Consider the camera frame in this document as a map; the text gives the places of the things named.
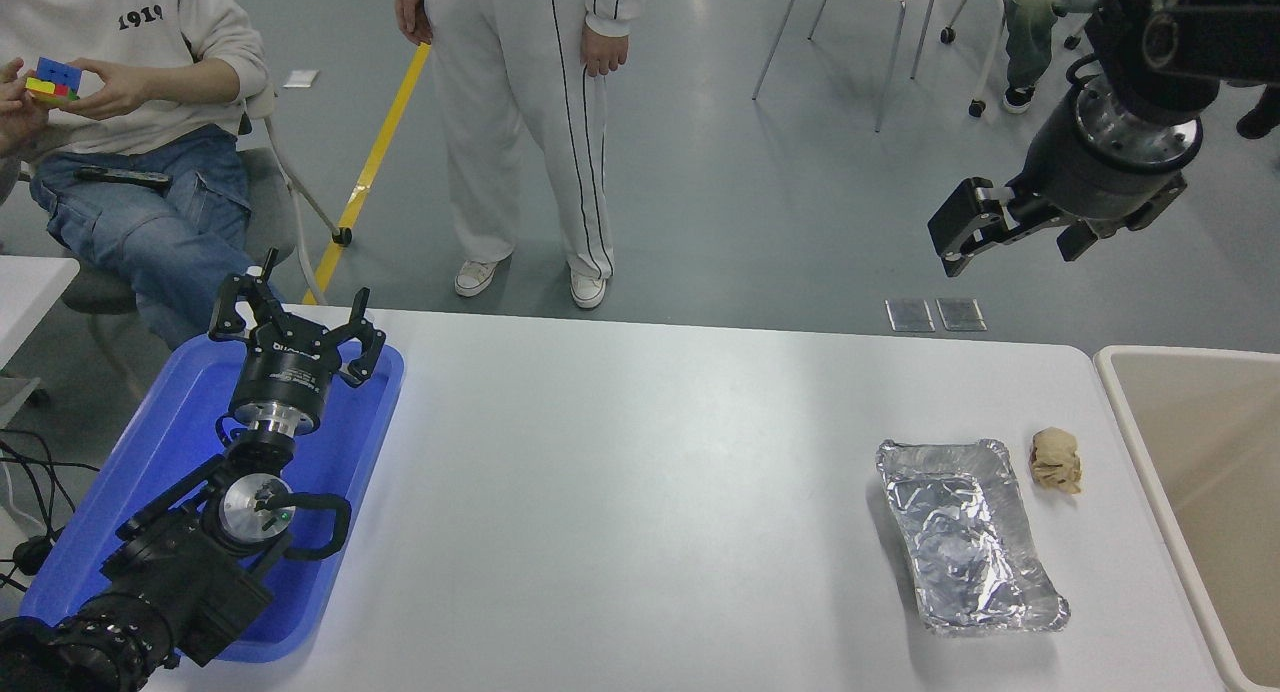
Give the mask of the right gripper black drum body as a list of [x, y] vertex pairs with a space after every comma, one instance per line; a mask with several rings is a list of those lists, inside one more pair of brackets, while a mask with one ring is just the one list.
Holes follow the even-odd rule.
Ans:
[[1012, 180], [1012, 217], [1144, 228], [1185, 191], [1193, 124], [1155, 127], [1106, 100], [1061, 100]]

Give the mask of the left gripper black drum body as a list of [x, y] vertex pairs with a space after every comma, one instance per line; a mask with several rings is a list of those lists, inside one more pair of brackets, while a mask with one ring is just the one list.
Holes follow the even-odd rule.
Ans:
[[319, 426], [338, 372], [338, 342], [321, 324], [262, 324], [246, 340], [244, 367], [230, 399], [239, 423], [291, 408], [298, 426]]

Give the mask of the seated person's left hand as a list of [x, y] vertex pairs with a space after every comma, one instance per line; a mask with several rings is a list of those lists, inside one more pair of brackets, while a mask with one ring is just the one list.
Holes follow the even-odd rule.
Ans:
[[70, 67], [92, 73], [102, 82], [101, 90], [86, 98], [65, 101], [59, 110], [73, 115], [106, 122], [119, 115], [127, 115], [141, 107], [150, 98], [155, 69], [150, 67], [125, 67], [125, 64], [78, 58]]

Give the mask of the seated person's right hand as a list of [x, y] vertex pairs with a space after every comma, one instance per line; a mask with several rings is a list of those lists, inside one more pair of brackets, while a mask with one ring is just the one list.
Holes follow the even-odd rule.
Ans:
[[32, 98], [26, 87], [24, 61], [13, 58], [1, 68], [1, 156], [14, 156], [49, 123], [49, 105]]

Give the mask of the standing person's right hand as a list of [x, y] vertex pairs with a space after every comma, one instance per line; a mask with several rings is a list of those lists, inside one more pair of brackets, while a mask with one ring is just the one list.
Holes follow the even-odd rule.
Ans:
[[413, 45], [430, 45], [433, 27], [426, 10], [426, 0], [394, 0], [396, 26]]

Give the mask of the standing person's left hand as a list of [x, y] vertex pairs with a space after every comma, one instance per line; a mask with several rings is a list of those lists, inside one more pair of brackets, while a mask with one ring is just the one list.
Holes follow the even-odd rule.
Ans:
[[628, 59], [630, 36], [608, 36], [590, 26], [582, 27], [580, 58], [582, 69], [589, 78], [618, 72]]

